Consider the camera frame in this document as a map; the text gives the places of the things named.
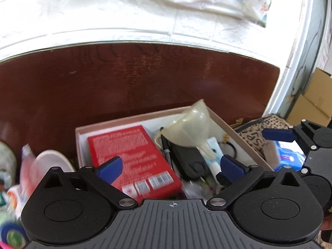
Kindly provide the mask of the translucent plastic funnel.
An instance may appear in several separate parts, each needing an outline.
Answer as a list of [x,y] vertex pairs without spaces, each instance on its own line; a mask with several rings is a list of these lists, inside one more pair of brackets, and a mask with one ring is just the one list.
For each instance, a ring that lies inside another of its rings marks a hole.
[[163,134],[171,143],[183,147],[198,147],[208,158],[215,158],[215,153],[206,141],[209,138],[210,122],[208,107],[203,99],[198,100],[159,131],[154,137],[154,142],[158,148],[161,148],[157,140]]

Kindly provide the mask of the blue tissue packet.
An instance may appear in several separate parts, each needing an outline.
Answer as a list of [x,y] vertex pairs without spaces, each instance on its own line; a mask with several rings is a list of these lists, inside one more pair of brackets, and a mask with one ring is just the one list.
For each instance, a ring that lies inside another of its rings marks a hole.
[[274,171],[279,171],[283,166],[291,166],[295,171],[302,169],[306,156],[296,141],[274,141],[276,148],[276,163],[271,165]]

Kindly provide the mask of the red printed box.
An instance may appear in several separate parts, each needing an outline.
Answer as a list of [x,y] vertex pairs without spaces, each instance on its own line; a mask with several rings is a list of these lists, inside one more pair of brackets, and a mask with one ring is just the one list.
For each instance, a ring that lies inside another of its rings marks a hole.
[[144,127],[125,128],[87,138],[95,168],[119,156],[123,172],[111,185],[138,203],[144,199],[169,199],[182,183],[157,149]]

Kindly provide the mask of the black pouch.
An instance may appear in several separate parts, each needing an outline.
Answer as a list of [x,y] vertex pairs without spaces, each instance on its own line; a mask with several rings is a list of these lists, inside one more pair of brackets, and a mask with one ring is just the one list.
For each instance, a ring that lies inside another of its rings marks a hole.
[[198,181],[210,174],[208,165],[196,147],[183,147],[170,143],[171,159],[185,181]]

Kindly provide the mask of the stacked cardboard boxes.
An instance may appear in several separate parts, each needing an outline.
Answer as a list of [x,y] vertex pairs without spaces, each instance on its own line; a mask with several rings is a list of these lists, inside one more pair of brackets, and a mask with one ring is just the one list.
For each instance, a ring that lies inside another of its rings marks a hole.
[[304,94],[300,94],[286,121],[298,125],[303,119],[327,127],[331,123],[331,75],[317,68]]

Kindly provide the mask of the open cardboard box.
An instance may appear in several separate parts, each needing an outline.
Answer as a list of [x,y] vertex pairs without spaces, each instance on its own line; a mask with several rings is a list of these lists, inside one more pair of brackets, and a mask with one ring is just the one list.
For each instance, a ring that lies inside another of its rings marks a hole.
[[209,144],[225,135],[236,145],[236,159],[245,166],[271,167],[233,128],[204,103],[79,127],[75,131],[78,163],[127,205],[146,198],[167,199],[181,192],[188,166],[195,178],[216,174],[225,152]]

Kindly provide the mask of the black pen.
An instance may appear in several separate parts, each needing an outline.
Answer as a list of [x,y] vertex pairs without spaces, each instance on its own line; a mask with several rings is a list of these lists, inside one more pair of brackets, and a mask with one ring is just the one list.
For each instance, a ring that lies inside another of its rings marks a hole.
[[161,145],[162,145],[162,149],[163,149],[164,158],[166,159],[166,161],[170,165],[170,167],[173,168],[171,152],[169,150],[168,141],[165,138],[165,136],[163,136],[163,134],[160,135],[160,139],[161,139]]

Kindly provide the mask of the white bowl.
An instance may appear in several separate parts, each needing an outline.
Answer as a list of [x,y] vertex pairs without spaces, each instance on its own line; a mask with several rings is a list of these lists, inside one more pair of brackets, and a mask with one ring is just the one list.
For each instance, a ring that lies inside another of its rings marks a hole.
[[55,150],[45,150],[41,152],[36,157],[34,163],[37,174],[41,177],[52,167],[60,167],[64,172],[75,171],[70,161],[62,153]]

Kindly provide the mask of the red white snack packet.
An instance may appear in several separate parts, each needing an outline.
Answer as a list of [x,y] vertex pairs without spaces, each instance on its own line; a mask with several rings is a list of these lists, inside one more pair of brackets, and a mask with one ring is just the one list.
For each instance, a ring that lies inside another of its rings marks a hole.
[[20,185],[24,194],[28,197],[33,193],[38,184],[35,159],[36,157],[30,146],[28,144],[23,146],[21,150]]

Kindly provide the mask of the dark wooden headboard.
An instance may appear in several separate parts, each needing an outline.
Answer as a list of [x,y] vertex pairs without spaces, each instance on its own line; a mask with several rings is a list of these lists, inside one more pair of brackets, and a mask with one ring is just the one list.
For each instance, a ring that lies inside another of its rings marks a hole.
[[1,140],[15,155],[74,157],[75,129],[189,106],[199,99],[225,122],[265,111],[278,67],[233,53],[155,43],[90,44],[1,63]]

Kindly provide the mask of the tape roll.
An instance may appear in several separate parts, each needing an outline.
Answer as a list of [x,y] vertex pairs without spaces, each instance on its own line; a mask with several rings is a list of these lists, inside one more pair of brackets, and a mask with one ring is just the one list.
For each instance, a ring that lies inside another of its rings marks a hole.
[[4,190],[9,189],[16,181],[17,161],[15,154],[5,144],[0,142],[0,169],[1,169],[1,185]]

